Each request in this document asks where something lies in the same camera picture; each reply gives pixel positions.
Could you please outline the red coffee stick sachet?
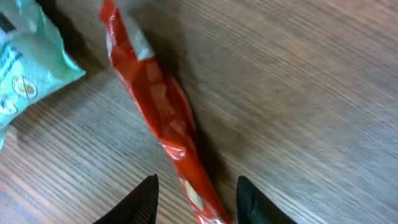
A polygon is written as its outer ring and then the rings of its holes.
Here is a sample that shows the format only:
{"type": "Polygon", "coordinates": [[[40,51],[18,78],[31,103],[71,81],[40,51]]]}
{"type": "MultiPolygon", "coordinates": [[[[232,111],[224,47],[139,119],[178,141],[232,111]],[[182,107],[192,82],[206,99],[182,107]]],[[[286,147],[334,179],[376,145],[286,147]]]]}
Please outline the red coffee stick sachet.
{"type": "Polygon", "coordinates": [[[201,163],[196,126],[180,85],[164,72],[134,19],[122,17],[113,0],[104,0],[108,58],[149,129],[174,164],[187,200],[200,223],[230,223],[201,163]]]}

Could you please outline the teal snack packet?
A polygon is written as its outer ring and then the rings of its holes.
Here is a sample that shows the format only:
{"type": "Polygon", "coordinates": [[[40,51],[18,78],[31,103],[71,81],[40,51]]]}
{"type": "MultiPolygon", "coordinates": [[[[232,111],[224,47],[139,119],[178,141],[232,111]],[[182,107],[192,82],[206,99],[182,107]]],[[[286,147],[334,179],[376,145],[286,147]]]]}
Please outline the teal snack packet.
{"type": "Polygon", "coordinates": [[[1,1],[1,140],[27,107],[85,75],[33,0],[1,1]]]}

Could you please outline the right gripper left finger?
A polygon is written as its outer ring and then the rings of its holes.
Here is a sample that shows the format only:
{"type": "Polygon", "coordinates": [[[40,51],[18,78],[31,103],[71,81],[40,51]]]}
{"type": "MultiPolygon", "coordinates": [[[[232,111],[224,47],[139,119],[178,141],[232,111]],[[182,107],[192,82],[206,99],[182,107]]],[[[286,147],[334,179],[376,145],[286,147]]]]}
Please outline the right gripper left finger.
{"type": "Polygon", "coordinates": [[[159,204],[159,179],[149,175],[94,224],[155,224],[159,204]]]}

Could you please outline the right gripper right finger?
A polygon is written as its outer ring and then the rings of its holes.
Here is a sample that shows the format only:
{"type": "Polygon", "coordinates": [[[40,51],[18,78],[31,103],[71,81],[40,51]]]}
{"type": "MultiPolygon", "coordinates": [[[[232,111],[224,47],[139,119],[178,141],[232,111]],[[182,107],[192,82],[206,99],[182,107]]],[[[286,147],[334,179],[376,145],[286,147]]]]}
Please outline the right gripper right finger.
{"type": "Polygon", "coordinates": [[[239,224],[296,224],[243,175],[238,178],[236,206],[239,224]]]}

